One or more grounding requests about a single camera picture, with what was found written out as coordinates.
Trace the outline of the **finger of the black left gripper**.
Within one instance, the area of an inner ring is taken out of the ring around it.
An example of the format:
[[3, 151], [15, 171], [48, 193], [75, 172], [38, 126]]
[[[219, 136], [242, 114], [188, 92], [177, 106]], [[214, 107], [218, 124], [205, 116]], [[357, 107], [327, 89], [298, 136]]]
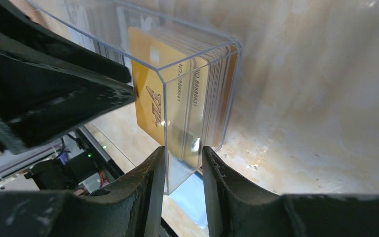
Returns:
[[0, 32], [0, 150], [45, 145], [136, 100], [129, 70], [97, 54], [100, 74], [34, 50]]
[[8, 0], [0, 0], [0, 33], [36, 51], [122, 83], [131, 82], [129, 69], [33, 22]]

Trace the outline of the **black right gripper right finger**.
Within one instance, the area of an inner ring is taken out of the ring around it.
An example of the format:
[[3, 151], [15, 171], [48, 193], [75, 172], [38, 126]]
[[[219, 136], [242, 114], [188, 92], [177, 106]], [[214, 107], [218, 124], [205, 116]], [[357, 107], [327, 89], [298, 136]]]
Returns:
[[379, 195], [277, 195], [208, 146], [202, 149], [202, 170], [212, 237], [379, 237]]

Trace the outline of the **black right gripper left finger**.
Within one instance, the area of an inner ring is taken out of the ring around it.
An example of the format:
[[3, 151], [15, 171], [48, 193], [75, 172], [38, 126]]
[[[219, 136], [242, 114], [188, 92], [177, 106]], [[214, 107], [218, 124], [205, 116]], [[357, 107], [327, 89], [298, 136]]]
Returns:
[[157, 237], [165, 148], [88, 196], [68, 191], [0, 192], [0, 237]]

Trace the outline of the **clear acrylic card box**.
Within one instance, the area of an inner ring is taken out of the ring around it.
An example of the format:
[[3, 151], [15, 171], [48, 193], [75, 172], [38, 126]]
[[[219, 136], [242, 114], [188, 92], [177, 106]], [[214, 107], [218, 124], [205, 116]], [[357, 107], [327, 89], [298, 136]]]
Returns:
[[202, 148], [226, 135], [238, 40], [131, 0], [33, 0], [72, 40], [130, 69], [137, 125], [166, 149], [164, 192], [202, 165]]

